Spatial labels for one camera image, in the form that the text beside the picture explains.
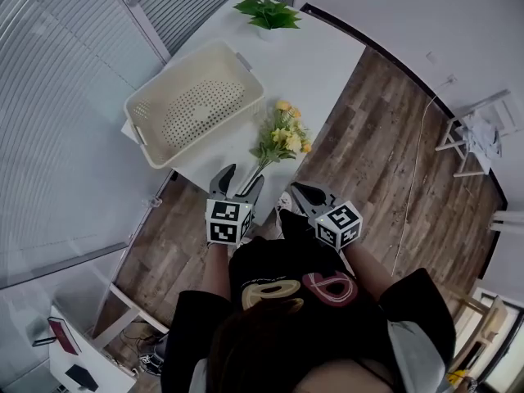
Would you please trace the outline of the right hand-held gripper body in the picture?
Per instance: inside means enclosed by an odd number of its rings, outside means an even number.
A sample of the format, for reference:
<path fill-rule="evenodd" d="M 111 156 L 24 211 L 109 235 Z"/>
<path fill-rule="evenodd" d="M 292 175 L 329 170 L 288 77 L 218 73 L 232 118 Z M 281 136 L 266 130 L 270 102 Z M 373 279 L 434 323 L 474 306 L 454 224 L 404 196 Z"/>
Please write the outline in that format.
<path fill-rule="evenodd" d="M 340 251 L 360 237 L 363 217 L 350 201 L 333 196 L 328 200 L 327 205 L 310 209 L 309 224 L 319 241 Z"/>

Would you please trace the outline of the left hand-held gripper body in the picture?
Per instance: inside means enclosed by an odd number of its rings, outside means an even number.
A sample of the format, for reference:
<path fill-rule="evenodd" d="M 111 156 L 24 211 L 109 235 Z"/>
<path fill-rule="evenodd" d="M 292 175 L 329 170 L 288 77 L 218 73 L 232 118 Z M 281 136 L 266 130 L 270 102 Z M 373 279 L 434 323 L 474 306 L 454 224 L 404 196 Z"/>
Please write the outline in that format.
<path fill-rule="evenodd" d="M 218 190 L 211 190 L 206 202 L 206 236 L 209 243 L 238 246 L 252 225 L 255 196 L 234 196 L 228 199 Z"/>

